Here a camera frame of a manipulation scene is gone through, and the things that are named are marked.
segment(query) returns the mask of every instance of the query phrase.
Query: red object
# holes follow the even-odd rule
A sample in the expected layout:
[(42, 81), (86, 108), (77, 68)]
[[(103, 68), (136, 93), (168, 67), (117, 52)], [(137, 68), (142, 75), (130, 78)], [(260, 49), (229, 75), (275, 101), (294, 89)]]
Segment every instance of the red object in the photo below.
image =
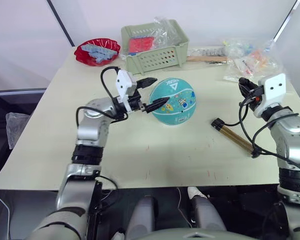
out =
[(129, 40), (129, 53), (140, 53), (149, 51), (152, 48), (154, 39), (155, 38), (153, 36), (131, 38)]
[[(92, 56), (89, 56), (89, 53), (87, 51), (83, 51), (81, 49), (82, 45), (86, 44), (93, 44), (96, 46), (104, 47), (106, 49), (111, 49), (117, 52), (116, 55), (114, 55), (111, 59), (109, 60), (103, 60), (100, 63), (96, 62), (96, 59)], [(120, 45), (109, 38), (96, 38), (96, 39), (91, 39), (89, 41), (85, 41), (82, 43), (80, 46), (78, 46), (74, 52), (74, 55), (76, 56), (75, 59), (83, 64), (89, 65), (89, 66), (98, 66), (101, 67), (103, 65), (111, 63), (113, 60), (115, 60), (118, 57), (119, 51), (120, 51)]]

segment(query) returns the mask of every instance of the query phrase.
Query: white wall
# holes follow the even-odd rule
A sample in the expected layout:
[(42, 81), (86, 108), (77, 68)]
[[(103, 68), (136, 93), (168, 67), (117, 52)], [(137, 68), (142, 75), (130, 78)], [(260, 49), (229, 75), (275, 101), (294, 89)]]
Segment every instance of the white wall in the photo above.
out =
[(0, 90), (46, 88), (70, 47), (45, 0), (0, 0)]
[(276, 43), (284, 67), (300, 96), (300, 4)]
[[(295, 0), (52, 0), (76, 45), (121, 42), (121, 27), (176, 19), (190, 45), (224, 37), (271, 39)], [(70, 44), (45, 0), (0, 0), (0, 90), (47, 87)]]
[(295, 0), (52, 0), (75, 45), (93, 38), (121, 42), (121, 28), (176, 19), (193, 46), (224, 37), (272, 39)]

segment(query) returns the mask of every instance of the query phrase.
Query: plastic bag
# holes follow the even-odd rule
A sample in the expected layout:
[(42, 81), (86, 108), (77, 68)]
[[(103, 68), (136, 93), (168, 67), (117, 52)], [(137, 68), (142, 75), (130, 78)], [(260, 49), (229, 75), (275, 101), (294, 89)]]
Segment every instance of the plastic bag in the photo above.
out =
[(5, 115), (6, 135), (10, 149), (15, 147), (29, 119), (30, 116), (23, 113), (9, 112)]
[(168, 19), (156, 16), (154, 22), (156, 28), (151, 34), (154, 37), (152, 49), (167, 48), (182, 42), (177, 30)]
[(232, 39), (224, 44), (228, 57), (225, 80), (238, 82), (239, 78), (244, 77), (257, 83), (264, 77), (284, 71), (273, 40), (258, 43), (251, 39)]
[(128, 55), (150, 51), (154, 49), (162, 49), (169, 46), (178, 45), (182, 42), (176, 28), (170, 21), (164, 17), (154, 18), (153, 31), (136, 31), (132, 33), (129, 39), (127, 49), (119, 54), (125, 60)]

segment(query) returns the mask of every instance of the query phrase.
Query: blue toy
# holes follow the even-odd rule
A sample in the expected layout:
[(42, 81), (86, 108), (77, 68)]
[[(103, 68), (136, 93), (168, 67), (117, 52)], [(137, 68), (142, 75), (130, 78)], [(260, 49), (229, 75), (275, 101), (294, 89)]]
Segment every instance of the blue toy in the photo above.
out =
[(95, 61), (97, 63), (101, 63), (101, 61), (103, 60), (111, 59), (114, 55), (117, 54), (117, 52), (114, 50), (94, 44), (82, 45), (81, 49), (88, 52), (90, 57), (95, 58)]
[(196, 109), (196, 95), (189, 83), (180, 78), (170, 77), (161, 81), (152, 91), (149, 102), (163, 97), (170, 97), (153, 115), (167, 125), (178, 125), (189, 120)]

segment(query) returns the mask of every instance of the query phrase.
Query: black cap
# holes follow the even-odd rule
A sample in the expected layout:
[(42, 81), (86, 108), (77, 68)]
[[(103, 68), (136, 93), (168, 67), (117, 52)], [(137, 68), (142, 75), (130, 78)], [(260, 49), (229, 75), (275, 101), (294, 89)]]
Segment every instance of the black cap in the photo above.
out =
[(225, 122), (222, 121), (220, 118), (217, 118), (211, 123), (211, 126), (220, 131), (220, 129), (224, 126)]

